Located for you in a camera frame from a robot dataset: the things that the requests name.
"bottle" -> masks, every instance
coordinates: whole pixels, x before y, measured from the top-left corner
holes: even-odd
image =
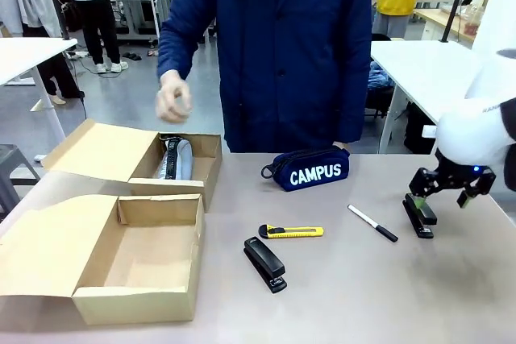
[[[481,25],[482,17],[484,16],[484,0],[472,0],[471,4],[466,7],[464,12],[464,34],[476,35],[478,27]]]

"empty cardboard box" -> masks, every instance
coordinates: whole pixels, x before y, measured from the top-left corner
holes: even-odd
[[[0,239],[0,296],[71,297],[86,324],[194,318],[200,195],[74,197]]]
[[[128,182],[133,195],[200,193],[208,209],[222,162],[221,137],[174,135],[192,145],[192,180],[154,178],[165,152],[157,131],[100,124],[90,119],[48,154],[42,164],[48,171]]]

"person's left hand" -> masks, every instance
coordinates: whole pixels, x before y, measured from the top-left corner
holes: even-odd
[[[349,153],[352,152],[352,149],[351,147],[349,146],[349,144],[346,144],[346,143],[341,143],[340,141],[334,141],[333,142],[333,145],[336,145],[337,147],[339,147],[340,149],[345,149],[346,151],[348,151]]]

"person's right hand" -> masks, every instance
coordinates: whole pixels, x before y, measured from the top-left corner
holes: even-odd
[[[161,90],[156,95],[156,115],[167,122],[186,121],[192,109],[188,84],[181,79],[177,70],[168,70],[161,76],[160,83]]]

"white sneaker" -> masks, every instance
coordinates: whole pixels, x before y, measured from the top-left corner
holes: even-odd
[[[104,64],[96,64],[97,67],[97,74],[103,74],[107,72],[107,67]]]
[[[119,64],[111,64],[111,72],[112,73],[120,73],[122,70],[127,70],[129,68],[129,65],[127,62],[124,62],[123,60],[120,61]]]
[[[50,97],[50,101],[52,101],[56,105],[64,105],[66,103],[66,101],[65,100],[61,100],[59,98],[59,96],[51,95],[51,94],[49,94],[48,96]]]

